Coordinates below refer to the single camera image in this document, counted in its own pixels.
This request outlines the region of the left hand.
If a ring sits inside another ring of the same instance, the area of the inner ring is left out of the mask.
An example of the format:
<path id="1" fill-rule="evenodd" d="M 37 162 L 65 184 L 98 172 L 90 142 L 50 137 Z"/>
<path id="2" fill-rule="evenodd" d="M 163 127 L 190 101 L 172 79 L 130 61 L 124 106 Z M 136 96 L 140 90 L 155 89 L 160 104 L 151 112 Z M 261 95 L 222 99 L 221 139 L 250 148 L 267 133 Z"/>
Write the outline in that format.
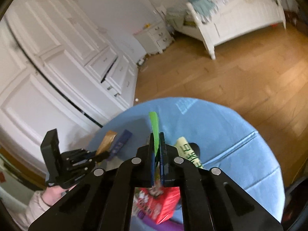
<path id="1" fill-rule="evenodd" d="M 41 196 L 42 201 L 51 207 L 61 199 L 65 192 L 72 190 L 74 187 L 75 185 L 69 189 L 63 189 L 61 186 L 47 187 Z"/>

